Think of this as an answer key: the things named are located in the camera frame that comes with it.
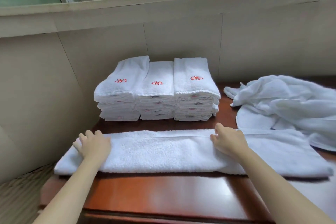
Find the stack of folded towels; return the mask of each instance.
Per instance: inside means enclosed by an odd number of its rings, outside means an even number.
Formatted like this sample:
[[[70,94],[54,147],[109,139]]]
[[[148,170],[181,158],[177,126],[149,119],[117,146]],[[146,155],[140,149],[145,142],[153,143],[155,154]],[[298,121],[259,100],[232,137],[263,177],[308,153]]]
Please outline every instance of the stack of folded towels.
[[[94,91],[106,121],[208,120],[216,116],[220,98],[206,58],[122,60]]]
[[[174,117],[174,62],[150,62],[146,78],[137,89],[136,110],[142,120]]]
[[[174,60],[175,120],[208,120],[218,112],[221,94],[206,58]]]
[[[135,93],[149,69],[149,56],[122,60],[116,69],[94,91],[94,100],[106,121],[136,121]]]

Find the towel label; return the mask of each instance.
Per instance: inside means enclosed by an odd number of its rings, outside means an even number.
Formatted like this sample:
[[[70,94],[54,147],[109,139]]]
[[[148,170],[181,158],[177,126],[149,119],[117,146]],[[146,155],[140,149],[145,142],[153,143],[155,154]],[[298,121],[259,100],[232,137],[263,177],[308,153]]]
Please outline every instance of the towel label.
[[[153,85],[162,85],[163,82],[157,82],[157,81],[155,81],[155,82],[152,82],[152,84],[153,84]]]
[[[190,79],[193,81],[193,80],[197,80],[197,81],[199,81],[199,80],[203,80],[203,78],[202,77],[199,77],[199,76],[192,76],[192,77],[190,77]]]
[[[116,82],[116,83],[127,82],[127,79],[117,79],[114,82]]]

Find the beige wall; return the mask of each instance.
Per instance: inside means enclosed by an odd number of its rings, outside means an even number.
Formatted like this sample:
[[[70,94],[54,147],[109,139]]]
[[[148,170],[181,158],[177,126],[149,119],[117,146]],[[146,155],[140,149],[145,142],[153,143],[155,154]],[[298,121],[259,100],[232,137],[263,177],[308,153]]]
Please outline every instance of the beige wall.
[[[273,8],[0,38],[0,182],[56,161],[99,110],[118,61],[206,57],[217,81],[336,74],[336,4]]]

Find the glossy table surface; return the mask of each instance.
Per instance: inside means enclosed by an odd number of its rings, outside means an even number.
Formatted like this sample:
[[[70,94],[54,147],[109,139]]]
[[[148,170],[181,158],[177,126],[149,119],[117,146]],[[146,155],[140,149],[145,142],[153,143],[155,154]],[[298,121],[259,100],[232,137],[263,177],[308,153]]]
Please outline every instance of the glossy table surface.
[[[314,78],[322,85],[336,88],[336,78]],[[220,83],[238,87],[238,83]],[[106,122],[99,120],[94,130],[119,133],[139,130],[181,130],[214,128],[217,122],[237,128],[237,110],[232,100],[222,95],[219,113],[208,121],[139,120]],[[317,150],[328,160],[336,174],[336,154]],[[65,184],[67,178],[52,176],[41,191],[44,208]],[[314,204],[336,220],[336,178],[290,180]],[[186,222],[272,222],[263,201],[246,176],[222,173],[103,174],[99,173],[84,205],[84,212],[95,218],[115,221]]]

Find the hand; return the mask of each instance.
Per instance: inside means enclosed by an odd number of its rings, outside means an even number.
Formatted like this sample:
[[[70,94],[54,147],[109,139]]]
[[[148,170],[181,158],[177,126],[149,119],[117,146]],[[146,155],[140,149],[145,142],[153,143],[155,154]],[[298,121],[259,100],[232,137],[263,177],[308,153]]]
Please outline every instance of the hand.
[[[79,134],[79,140],[82,145],[78,141],[73,142],[72,145],[85,160],[96,163],[99,168],[110,154],[111,138],[104,137],[99,130],[94,134],[90,130],[87,130],[85,134],[86,136],[82,133]]]
[[[210,139],[216,149],[235,160],[238,160],[242,154],[250,149],[244,134],[240,130],[227,128],[217,123],[215,133],[215,135],[210,135]]]

